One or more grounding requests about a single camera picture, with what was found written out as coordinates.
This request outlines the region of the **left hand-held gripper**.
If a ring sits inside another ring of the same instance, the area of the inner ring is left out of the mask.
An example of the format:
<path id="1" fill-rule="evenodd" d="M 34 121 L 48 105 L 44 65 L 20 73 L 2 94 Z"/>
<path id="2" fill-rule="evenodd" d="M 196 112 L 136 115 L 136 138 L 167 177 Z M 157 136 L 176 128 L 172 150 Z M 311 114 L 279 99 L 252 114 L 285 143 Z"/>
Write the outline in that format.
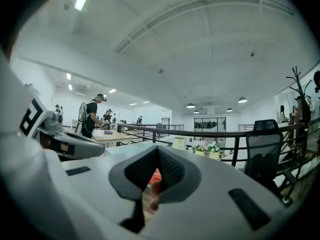
<path id="1" fill-rule="evenodd" d="M 90 159 L 105 152 L 102 144 L 77 133 L 64 131 L 62 114 L 47 110 L 31 83 L 24 86 L 32 94 L 32 101 L 20 123 L 20 134 L 35 139 L 44 149 L 53 150 L 68 159 Z"/>

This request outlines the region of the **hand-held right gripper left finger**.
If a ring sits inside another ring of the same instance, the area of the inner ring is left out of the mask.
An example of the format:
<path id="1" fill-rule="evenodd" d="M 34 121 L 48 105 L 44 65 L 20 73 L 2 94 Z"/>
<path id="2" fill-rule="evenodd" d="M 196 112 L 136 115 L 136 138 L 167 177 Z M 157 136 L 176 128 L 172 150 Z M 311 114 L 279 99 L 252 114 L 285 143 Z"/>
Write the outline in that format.
<path id="1" fill-rule="evenodd" d="M 143 191 L 156 170 L 155 145 L 125 148 L 118 154 L 63 162 L 76 194 L 97 229 L 81 234 L 86 240 L 156 240 L 145 224 Z"/>

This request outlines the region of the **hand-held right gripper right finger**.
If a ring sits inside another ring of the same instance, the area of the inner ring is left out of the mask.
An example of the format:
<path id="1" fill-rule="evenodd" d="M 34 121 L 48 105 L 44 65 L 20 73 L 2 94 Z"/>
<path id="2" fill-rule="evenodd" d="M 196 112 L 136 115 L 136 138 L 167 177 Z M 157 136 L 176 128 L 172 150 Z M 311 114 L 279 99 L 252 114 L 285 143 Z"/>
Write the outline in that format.
<path id="1" fill-rule="evenodd" d="M 289 212 L 267 188 L 221 161 L 160 146 L 185 166 L 183 180 L 159 194 L 140 231 L 148 240 L 269 240 Z"/>

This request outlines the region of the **person's right hand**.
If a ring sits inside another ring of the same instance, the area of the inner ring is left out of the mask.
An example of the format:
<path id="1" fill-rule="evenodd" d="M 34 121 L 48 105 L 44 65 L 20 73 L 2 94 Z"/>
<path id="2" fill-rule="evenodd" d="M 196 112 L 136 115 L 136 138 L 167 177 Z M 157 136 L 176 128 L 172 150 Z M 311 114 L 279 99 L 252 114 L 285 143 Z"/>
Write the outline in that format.
<path id="1" fill-rule="evenodd" d="M 157 211 L 159 207 L 159 194 L 161 193 L 161 181 L 154 181 L 150 186 L 150 192 L 154 199 L 150 202 L 149 207 L 152 211 Z"/>

